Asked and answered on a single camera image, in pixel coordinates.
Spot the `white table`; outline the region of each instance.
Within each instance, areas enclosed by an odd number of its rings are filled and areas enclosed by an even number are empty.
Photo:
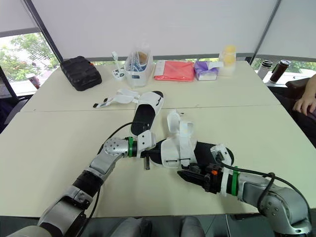
[[[57,69],[22,109],[33,111],[92,111],[120,88],[131,89],[126,81],[115,81],[112,66],[97,66],[102,83],[85,91],[76,91],[63,72]],[[234,76],[216,81],[174,82],[149,79],[139,92],[158,90],[164,94],[164,108],[203,108],[222,106],[278,105],[261,79],[245,61],[238,61]],[[134,104],[111,105],[98,110],[134,110]]]
[[[157,141],[168,136],[162,110]],[[201,142],[224,143],[235,165],[273,171],[316,207],[316,150],[281,105],[179,109]],[[0,215],[39,217],[94,158],[132,110],[18,113],[0,135]],[[118,137],[129,135],[128,129]],[[125,158],[106,180],[96,216],[198,215],[256,212],[233,196],[206,193],[174,169]]]

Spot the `person's arm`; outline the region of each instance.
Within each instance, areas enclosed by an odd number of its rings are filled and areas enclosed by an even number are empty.
[[[296,101],[293,110],[307,115],[307,108],[312,113],[316,109],[316,74],[309,79],[301,99]]]

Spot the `red towel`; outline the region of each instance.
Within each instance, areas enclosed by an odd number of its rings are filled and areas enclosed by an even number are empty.
[[[193,81],[194,68],[192,62],[165,61],[163,75],[157,75],[156,80]]]

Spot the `green ring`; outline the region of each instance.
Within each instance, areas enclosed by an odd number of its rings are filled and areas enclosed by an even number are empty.
[[[237,179],[238,179],[238,171],[233,171],[233,180],[232,180],[232,195],[237,196]]]
[[[133,154],[133,138],[128,137],[128,157],[132,157]]]

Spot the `cable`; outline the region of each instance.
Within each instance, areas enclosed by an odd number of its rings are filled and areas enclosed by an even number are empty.
[[[147,122],[138,122],[138,121],[135,121],[135,122],[128,122],[128,123],[126,123],[126,124],[124,124],[124,125],[122,125],[121,127],[119,127],[117,130],[115,130],[109,137],[108,137],[108,139],[107,140],[109,140],[111,137],[113,137],[118,131],[120,131],[122,128],[124,128],[124,127],[126,127],[126,126],[128,126],[128,125],[130,125],[130,124],[143,124],[143,125],[145,125],[144,126],[144,130],[143,131],[145,131],[145,128],[149,128],[149,124],[147,123]]]
[[[308,216],[309,216],[309,220],[311,221],[312,218],[311,218],[311,209],[310,209],[310,206],[306,200],[306,198],[304,197],[304,195],[293,185],[291,184],[290,182],[282,179],[282,178],[279,178],[275,175],[271,175],[271,173],[267,174],[267,173],[263,173],[263,172],[259,172],[259,171],[255,171],[255,170],[250,170],[250,169],[240,169],[240,168],[235,168],[235,167],[232,167],[230,165],[227,165],[225,163],[223,163],[221,160],[219,160],[218,158],[215,158],[215,160],[217,162],[219,162],[221,165],[223,165],[225,168],[227,169],[231,169],[231,170],[235,170],[235,171],[239,171],[239,172],[244,172],[244,173],[249,173],[249,174],[256,174],[256,175],[261,175],[261,176],[265,176],[265,177],[270,177],[272,178],[274,176],[274,179],[276,180],[279,180],[283,183],[285,183],[286,185],[290,186],[295,192],[297,192],[301,197],[302,199],[305,201],[306,205],[307,205],[307,209],[308,209]]]
[[[85,221],[84,225],[82,226],[79,234],[77,235],[77,237],[80,237],[82,235],[82,233],[84,232],[85,228],[87,227],[87,225],[89,224],[94,212],[95,212],[95,209],[97,208],[97,204],[98,204],[98,201],[99,201],[99,196],[100,196],[100,189],[98,190],[98,194],[97,194],[97,198],[95,200],[95,204],[93,206],[93,209],[91,211],[91,214],[90,216],[88,217],[88,219]]]
[[[144,127],[144,131],[145,129],[148,129],[149,128],[149,124],[146,123],[146,122],[138,122],[138,121],[134,121],[134,122],[128,122],[124,125],[122,125],[121,127],[119,127],[117,130],[115,130],[109,137],[107,140],[109,140],[110,138],[112,138],[118,131],[120,131],[122,128],[130,125],[130,124],[143,124]],[[87,225],[89,224],[94,212],[95,212],[95,209],[97,208],[97,205],[98,205],[98,201],[99,201],[99,196],[100,196],[100,189],[98,190],[98,194],[97,194],[97,198],[95,200],[95,203],[94,203],[94,206],[93,206],[93,209],[92,209],[92,212],[90,214],[90,216],[88,217],[88,219],[85,221],[83,227],[81,228],[80,232],[78,233],[77,237],[80,237],[82,235],[82,233],[84,232],[85,228],[87,227]]]
[[[227,230],[228,230],[228,236],[229,236],[229,237],[232,237],[231,230],[229,229],[227,214],[225,214],[225,217],[226,217],[226,226],[227,226]]]
[[[266,186],[266,188],[263,190],[263,192],[261,193],[260,197],[258,198],[258,201],[257,201],[257,208],[258,208],[258,212],[260,214],[262,214],[262,210],[260,208],[260,205],[262,203],[262,200],[263,198],[268,194],[268,191],[270,190],[275,178],[276,178],[276,175],[274,173],[269,173],[271,175],[271,180],[269,181],[268,185]]]

